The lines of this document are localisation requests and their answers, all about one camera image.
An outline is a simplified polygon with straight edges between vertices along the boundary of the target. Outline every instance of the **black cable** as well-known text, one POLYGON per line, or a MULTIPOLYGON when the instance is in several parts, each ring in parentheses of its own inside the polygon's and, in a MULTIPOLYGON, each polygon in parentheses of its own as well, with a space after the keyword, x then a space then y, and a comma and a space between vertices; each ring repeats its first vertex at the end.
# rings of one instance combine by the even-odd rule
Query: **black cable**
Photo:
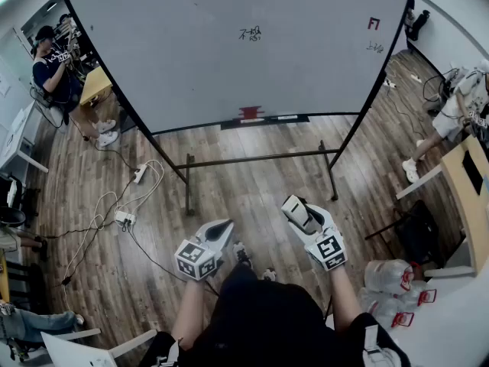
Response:
POLYGON ((394 108, 396 109, 396 111, 397 111, 399 114, 402 114, 402 115, 407 116, 407 118, 410 120, 411 129, 413 130, 413 133, 417 133, 418 135, 420 135, 420 136, 421 136, 421 138, 423 138, 423 139, 424 139, 424 136, 423 136, 421 133, 419 133, 419 132, 418 132, 418 131, 417 131, 417 130, 414 128, 414 124, 413 124, 413 120, 411 120, 411 116, 410 116, 409 114, 406 114, 406 113, 404 113, 404 112, 401 112, 401 111, 400 111, 400 110, 397 108, 396 103, 395 103, 395 102, 394 102, 394 100, 393 100, 393 99, 392 99, 392 98, 389 96, 389 92, 390 92, 390 87, 387 89, 387 94, 386 94, 386 95, 387 95, 387 98, 389 98, 389 99, 390 99, 390 101, 393 103, 394 108))
MULTIPOLYGON (((104 219, 102 220, 102 223, 104 223, 104 221, 107 219, 108 217, 108 214, 110 213, 111 209, 114 207, 115 204, 118 203, 118 200, 122 198, 122 196, 124 196, 124 193, 125 191, 128 189, 129 185, 131 184, 131 182, 134 180, 134 177, 132 177, 128 184, 125 186, 124 190, 122 191, 121 195, 118 197, 118 199, 108 208, 107 210, 107 213, 105 214, 104 216, 104 219)), ((63 281, 62 281, 62 284, 63 285, 67 285, 70 281, 71 281, 71 277, 75 274, 76 272, 76 269, 79 267, 79 265, 83 262, 83 260, 85 259, 86 257, 86 252, 88 251, 90 245, 92 244, 93 240, 95 239, 95 237, 97 236, 97 233, 100 231, 100 229, 96 229, 96 231, 93 233, 93 237, 92 239, 90 239, 90 242, 89 244, 86 246, 85 250, 83 251, 83 256, 82 256, 82 259, 80 259, 76 265, 75 265, 75 268, 73 269, 73 272, 71 272, 71 275, 69 276, 66 276, 63 281)))
MULTIPOLYGON (((88 138, 87 138, 87 137, 86 137, 86 136, 85 136, 85 135, 82 133, 82 131, 81 131, 81 130, 80 130, 80 128, 78 127, 78 124, 76 124, 76 123, 73 121, 73 119, 71 118, 71 116, 70 116, 70 120, 71 120, 71 121, 72 121, 72 123, 73 123, 73 124, 76 126, 76 129, 78 129, 78 132, 79 132, 79 133, 82 135, 83 140, 85 140, 85 141, 89 141, 89 139, 88 139, 88 138)), ((137 167, 132 167, 132 166, 131 166, 131 165, 130 165, 128 162, 126 162, 126 161, 125 161, 125 159, 124 159, 124 157, 122 156, 122 154, 121 154, 120 152, 118 152, 118 151, 116 151, 116 150, 102 150, 102 149, 100 149, 100 148, 97 148, 97 144, 96 144, 96 142, 95 142, 95 144, 91 142, 91 144, 93 145, 93 147, 94 147, 94 148, 95 148, 97 151, 100 151, 100 152, 115 152, 115 153, 116 153, 116 154, 117 154, 117 155, 118 155, 118 156, 119 156, 119 157, 122 159, 122 161, 124 162, 124 164, 125 164, 127 167, 129 167, 129 170, 131 170, 131 171, 136 171, 136 170, 138 169, 137 167)))
MULTIPOLYGON (((160 264, 158 264, 155 260, 153 260, 148 253, 146 253, 146 251, 143 249, 143 247, 139 244, 139 242, 137 241, 136 237, 134 236, 133 232, 134 232, 134 226, 133 226, 133 230, 131 232, 131 225, 128 226, 128 232, 129 232, 129 235, 132 237, 134 243, 138 246, 138 248, 141 249, 141 251, 144 253, 144 255, 146 255, 146 257, 151 261, 153 262, 153 264, 155 264, 156 266, 158 266, 162 271, 168 273, 170 276, 173 276, 174 278, 180 280, 180 281, 183 281, 184 283, 186 283, 185 280, 183 280, 182 278, 179 278, 176 274, 174 274, 173 272, 169 271, 168 269, 165 269, 163 268, 160 264)), ((207 287, 209 287, 210 290, 206 290, 208 292, 212 292, 216 297, 219 297, 219 293, 214 289, 214 287, 206 280, 206 285, 207 287)))
MULTIPOLYGON (((103 227, 106 227, 106 226, 110 226, 113 223, 115 223, 115 220, 112 220, 111 222, 102 224, 100 227, 103 228, 103 227)), ((67 234, 71 234, 73 232, 84 232, 84 231, 88 231, 90 229, 97 229, 97 227, 89 227, 88 229, 71 229, 70 231, 66 231, 63 234, 59 234, 59 235, 40 235, 40 234, 36 234, 35 232, 27 231, 26 229, 20 229, 18 227, 12 227, 12 228, 13 229, 18 229, 19 231, 22 231, 22 232, 26 232, 27 234, 31 234, 31 235, 34 235, 34 236, 39 236, 40 238, 44 238, 44 239, 58 239, 58 238, 60 238, 62 236, 65 236, 67 234)))
POLYGON ((435 75, 435 76, 430 77, 430 78, 429 78, 427 81, 425 81, 425 83, 423 84, 423 98, 424 98, 426 101, 428 101, 428 102, 436 102, 436 101, 438 101, 438 99, 432 100, 432 99, 428 99, 428 98, 426 98, 426 96, 425 96, 425 88, 426 88, 426 84, 427 84, 427 83, 428 83, 430 80, 435 79, 436 77, 441 77, 441 78, 443 78, 442 82, 440 83, 440 86, 438 87, 438 97, 440 97, 440 87, 442 86, 443 81, 445 80, 445 77, 444 77, 444 76, 445 76, 445 75, 447 75, 447 74, 449 74, 449 73, 450 73, 450 72, 452 72, 453 70, 457 70, 457 69, 458 69, 458 68, 452 68, 452 69, 450 69, 449 71, 447 71, 447 72, 445 72, 445 73, 442 73, 441 75, 437 74, 437 75, 435 75))

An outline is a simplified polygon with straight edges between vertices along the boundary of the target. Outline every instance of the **power strip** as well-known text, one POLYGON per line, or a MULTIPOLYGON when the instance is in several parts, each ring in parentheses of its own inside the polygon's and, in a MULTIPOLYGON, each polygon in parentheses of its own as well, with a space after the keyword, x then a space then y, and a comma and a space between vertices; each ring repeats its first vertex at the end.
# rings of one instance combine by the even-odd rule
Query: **power strip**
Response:
POLYGON ((138 171, 135 171, 134 174, 136 176, 136 178, 134 179, 134 183, 135 184, 139 184, 139 181, 141 180, 141 178, 143 177, 143 174, 144 172, 146 171, 147 169, 147 164, 140 164, 138 166, 138 171))
POLYGON ((127 222, 131 222, 131 224, 136 223, 136 216, 130 215, 129 213, 122 212, 122 211, 117 211, 115 214, 115 221, 120 225, 123 226, 127 222))

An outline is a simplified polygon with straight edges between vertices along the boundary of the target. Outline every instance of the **water bottle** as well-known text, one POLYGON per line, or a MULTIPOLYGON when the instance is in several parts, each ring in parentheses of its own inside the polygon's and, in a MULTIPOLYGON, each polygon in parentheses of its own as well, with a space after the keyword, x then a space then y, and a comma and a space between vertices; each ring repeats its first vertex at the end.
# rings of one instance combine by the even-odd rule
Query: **water bottle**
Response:
POLYGON ((377 322, 386 330, 395 323, 398 314, 401 313, 402 304, 387 294, 369 291, 367 288, 360 289, 358 301, 365 313, 370 313, 377 322))
POLYGON ((402 295, 413 278, 413 268, 404 260, 370 261, 365 269, 365 287, 376 292, 402 295))
POLYGON ((404 305, 404 311, 412 312, 423 303, 432 303, 436 298, 436 290, 427 290, 428 283, 421 280, 411 281, 411 289, 398 299, 404 305))

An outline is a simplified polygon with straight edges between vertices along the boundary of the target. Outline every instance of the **white sneaker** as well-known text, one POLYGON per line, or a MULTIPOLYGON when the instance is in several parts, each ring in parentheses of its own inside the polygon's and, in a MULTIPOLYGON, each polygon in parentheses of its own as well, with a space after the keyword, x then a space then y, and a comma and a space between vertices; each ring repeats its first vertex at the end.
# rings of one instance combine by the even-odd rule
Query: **white sneaker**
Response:
MULTIPOLYGON (((423 142, 424 142, 424 140, 418 140, 416 142, 416 146, 419 147, 423 142)), ((423 155, 422 157, 419 158, 419 160, 420 161, 424 161, 425 160, 425 157, 426 157, 426 155, 423 155)))
POLYGON ((263 274, 261 275, 261 280, 267 280, 267 281, 277 281, 277 273, 275 269, 273 268, 268 268, 263 274))
POLYGON ((105 133, 115 127, 115 120, 109 119, 105 122, 99 122, 98 124, 93 124, 93 127, 97 129, 99 133, 105 133))
POLYGON ((112 144, 114 141, 117 140, 117 137, 119 136, 119 133, 117 132, 107 132, 103 133, 97 138, 97 141, 99 142, 99 148, 104 148, 105 146, 112 144))
POLYGON ((414 184, 418 181, 419 175, 416 169, 416 162, 412 158, 403 162, 403 169, 406 171, 406 178, 410 183, 414 184))
POLYGON ((76 325, 83 326, 83 324, 85 323, 85 318, 83 318, 79 314, 75 315, 75 317, 76 317, 76 325))

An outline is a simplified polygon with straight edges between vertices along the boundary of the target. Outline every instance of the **hand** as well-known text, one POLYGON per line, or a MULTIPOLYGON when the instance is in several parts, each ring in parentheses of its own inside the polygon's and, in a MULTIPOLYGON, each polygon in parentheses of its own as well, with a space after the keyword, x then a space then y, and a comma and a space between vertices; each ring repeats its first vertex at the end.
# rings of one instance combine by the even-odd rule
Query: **hand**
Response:
POLYGON ((4 301, 0 302, 0 313, 3 315, 12 315, 15 311, 15 307, 13 304, 6 303, 4 301))

